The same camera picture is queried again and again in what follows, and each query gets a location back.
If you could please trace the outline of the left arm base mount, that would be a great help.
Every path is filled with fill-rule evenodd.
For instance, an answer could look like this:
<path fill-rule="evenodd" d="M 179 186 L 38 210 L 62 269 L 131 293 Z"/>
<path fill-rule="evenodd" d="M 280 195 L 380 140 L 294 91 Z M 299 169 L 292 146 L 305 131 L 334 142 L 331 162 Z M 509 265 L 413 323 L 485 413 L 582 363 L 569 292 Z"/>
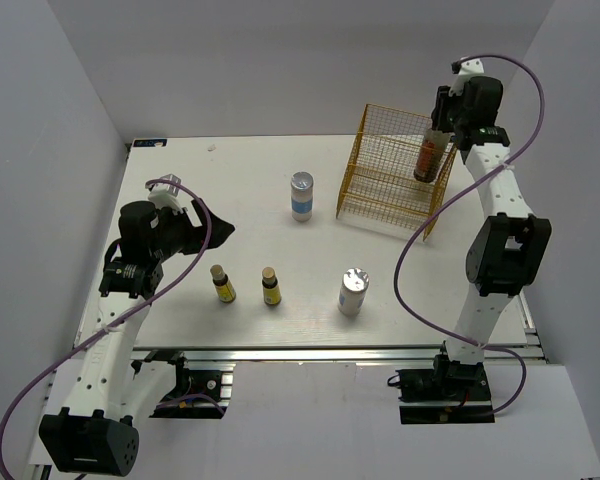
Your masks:
<path fill-rule="evenodd" d="M 152 367 L 168 365 L 170 389 L 149 415 L 152 419 L 220 420 L 228 408 L 233 385 L 231 370 L 189 361 L 183 352 L 151 351 L 131 361 L 133 379 L 153 373 Z"/>

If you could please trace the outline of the soy sauce bottle red label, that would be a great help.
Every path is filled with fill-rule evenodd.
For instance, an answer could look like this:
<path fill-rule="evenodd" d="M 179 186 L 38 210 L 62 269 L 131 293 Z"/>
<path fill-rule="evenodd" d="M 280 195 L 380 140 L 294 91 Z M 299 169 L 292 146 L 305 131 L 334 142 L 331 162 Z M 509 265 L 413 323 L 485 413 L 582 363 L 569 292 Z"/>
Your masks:
<path fill-rule="evenodd" d="M 437 178 L 450 137 L 450 133 L 432 128 L 426 130 L 413 172 L 416 180 L 431 183 Z"/>

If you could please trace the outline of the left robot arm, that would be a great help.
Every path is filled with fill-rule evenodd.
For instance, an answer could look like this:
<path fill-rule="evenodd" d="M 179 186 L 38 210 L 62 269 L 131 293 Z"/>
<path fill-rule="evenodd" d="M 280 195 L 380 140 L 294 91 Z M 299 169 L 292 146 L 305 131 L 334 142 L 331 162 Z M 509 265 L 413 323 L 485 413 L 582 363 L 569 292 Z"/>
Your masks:
<path fill-rule="evenodd" d="M 43 416 L 39 437 L 65 473 L 124 477 L 139 449 L 138 426 L 166 395 L 185 396 L 191 374 L 175 364 L 132 367 L 131 355 L 163 264 L 176 254 L 196 255 L 221 246 L 232 224 L 193 206 L 195 226 L 174 196 L 135 201 L 120 210 L 120 236 L 105 254 L 99 285 L 96 341 L 56 414 Z"/>

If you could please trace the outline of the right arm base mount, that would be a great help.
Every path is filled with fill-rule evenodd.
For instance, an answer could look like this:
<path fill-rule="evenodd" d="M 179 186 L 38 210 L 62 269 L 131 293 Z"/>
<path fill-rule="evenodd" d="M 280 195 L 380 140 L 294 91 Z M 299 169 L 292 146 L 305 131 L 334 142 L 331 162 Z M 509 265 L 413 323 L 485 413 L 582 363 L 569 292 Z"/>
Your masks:
<path fill-rule="evenodd" d="M 430 368 L 400 369 L 387 379 L 399 391 L 403 425 L 486 424 L 495 421 L 484 365 L 440 353 Z"/>

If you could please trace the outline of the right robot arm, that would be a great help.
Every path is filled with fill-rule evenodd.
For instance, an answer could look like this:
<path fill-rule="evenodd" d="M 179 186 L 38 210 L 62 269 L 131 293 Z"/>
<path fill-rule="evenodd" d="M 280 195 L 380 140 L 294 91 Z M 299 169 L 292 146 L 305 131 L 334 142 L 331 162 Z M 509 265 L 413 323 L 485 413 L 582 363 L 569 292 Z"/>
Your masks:
<path fill-rule="evenodd" d="M 441 87 L 434 125 L 455 134 L 454 143 L 474 182 L 484 223 L 466 256 L 470 283 L 454 334 L 444 350 L 451 363 L 433 371 L 431 384 L 452 399 L 468 385 L 459 365 L 478 365 L 484 346 L 503 311 L 539 270 L 552 227 L 537 217 L 523 199 L 510 159 L 506 131 L 495 125 L 503 86 L 495 78 L 474 76 L 461 86 Z"/>

